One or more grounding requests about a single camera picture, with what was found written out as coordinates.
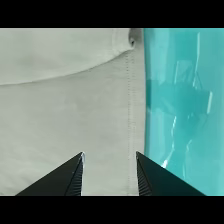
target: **turquoise surface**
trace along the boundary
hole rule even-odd
[[[145,28],[145,155],[224,195],[224,29]]]

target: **teal plastic sheet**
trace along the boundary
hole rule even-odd
[[[145,155],[224,195],[224,29],[145,28]]]

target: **glossy blue surface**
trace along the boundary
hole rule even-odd
[[[145,155],[224,195],[224,29],[146,28]]]

